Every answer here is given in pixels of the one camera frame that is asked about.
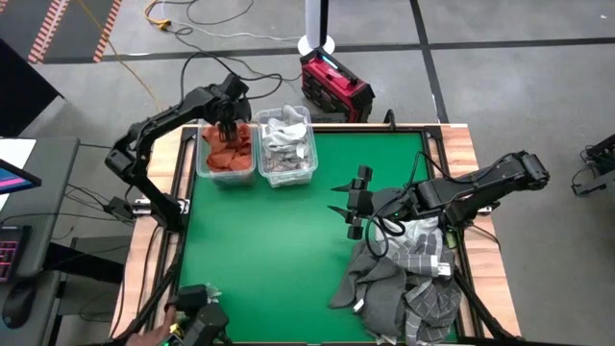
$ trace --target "red case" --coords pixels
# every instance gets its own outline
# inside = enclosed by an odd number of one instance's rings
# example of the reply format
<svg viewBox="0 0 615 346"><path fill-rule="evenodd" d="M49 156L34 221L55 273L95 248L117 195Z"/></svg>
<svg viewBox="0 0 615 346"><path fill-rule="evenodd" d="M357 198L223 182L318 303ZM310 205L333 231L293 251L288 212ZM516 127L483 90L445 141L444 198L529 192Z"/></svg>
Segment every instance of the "red case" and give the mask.
<svg viewBox="0 0 615 346"><path fill-rule="evenodd" d="M374 91L322 48L301 57L302 91L324 112L343 112L347 122L367 122Z"/></svg>

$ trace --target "green mat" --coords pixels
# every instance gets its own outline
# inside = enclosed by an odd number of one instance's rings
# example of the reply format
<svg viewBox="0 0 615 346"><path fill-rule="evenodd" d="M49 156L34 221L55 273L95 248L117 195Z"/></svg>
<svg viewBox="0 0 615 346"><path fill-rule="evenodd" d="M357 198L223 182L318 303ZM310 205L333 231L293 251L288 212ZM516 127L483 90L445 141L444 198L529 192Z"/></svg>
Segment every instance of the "green mat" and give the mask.
<svg viewBox="0 0 615 346"><path fill-rule="evenodd" d="M345 207L332 192L374 168L370 189L407 182L418 134L316 134L319 166L309 185L220 189L197 178L181 285L211 283L231 318L234 342L373 341L349 309L328 309L355 241L327 205ZM427 179L420 162L416 181Z"/></svg>

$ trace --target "clear plastic bin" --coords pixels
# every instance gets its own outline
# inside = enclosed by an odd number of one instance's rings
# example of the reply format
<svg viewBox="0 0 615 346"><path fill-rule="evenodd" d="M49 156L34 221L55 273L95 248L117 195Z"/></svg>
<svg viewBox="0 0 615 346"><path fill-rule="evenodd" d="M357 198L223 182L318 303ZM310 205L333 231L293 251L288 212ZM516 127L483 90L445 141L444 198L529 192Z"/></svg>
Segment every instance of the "clear plastic bin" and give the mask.
<svg viewBox="0 0 615 346"><path fill-rule="evenodd" d="M318 154L316 153L316 141L314 140L314 130L311 127L309 111L303 106L293 107L297 113L306 118L307 123L307 143L309 144L312 156L311 165L308 169L295 169L284 172L274 172L267 170L265 164L265 154L262 147L262 128L260 125L267 124L271 117L282 119L282 109L259 111L254 116L254 121L258 123L258 172L269 181L271 187L308 184L311 182L312 173L318 168Z"/></svg>
<svg viewBox="0 0 615 346"><path fill-rule="evenodd" d="M252 166L249 169L232 172L211 172L207 164L210 151L209 143L202 136L203 131L209 126L211 125L206 122L199 123L196 144L196 173L203 178L211 179L212 182L220 187L252 185L255 181L254 169L257 167L257 129L255 127L250 128L252 136Z"/></svg>

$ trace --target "white pole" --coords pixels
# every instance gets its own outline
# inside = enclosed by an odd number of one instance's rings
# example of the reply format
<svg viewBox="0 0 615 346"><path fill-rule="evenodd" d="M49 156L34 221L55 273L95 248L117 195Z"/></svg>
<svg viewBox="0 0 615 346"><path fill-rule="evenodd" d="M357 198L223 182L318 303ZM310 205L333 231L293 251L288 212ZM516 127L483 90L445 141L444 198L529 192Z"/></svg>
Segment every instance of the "white pole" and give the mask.
<svg viewBox="0 0 615 346"><path fill-rule="evenodd" d="M306 0L306 35L301 37L298 45L299 53L301 53L302 56L320 46L321 13L323 12L321 7L327 6L328 2L325 4L323 4L322 0ZM323 45L323 48L327 53L333 53L335 42L331 37L327 36L327 41Z"/></svg>

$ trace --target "monitor screen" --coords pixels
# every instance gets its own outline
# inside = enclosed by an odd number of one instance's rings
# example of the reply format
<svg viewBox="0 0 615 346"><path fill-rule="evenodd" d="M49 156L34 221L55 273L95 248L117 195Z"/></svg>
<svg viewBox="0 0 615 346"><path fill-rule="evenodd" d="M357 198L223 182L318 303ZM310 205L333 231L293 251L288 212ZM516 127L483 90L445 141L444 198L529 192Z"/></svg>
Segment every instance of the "monitor screen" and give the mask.
<svg viewBox="0 0 615 346"><path fill-rule="evenodd" d="M40 186L40 179L0 160L0 194Z"/></svg>
<svg viewBox="0 0 615 346"><path fill-rule="evenodd" d="M0 194L34 187L35 185L4 168L0 168Z"/></svg>

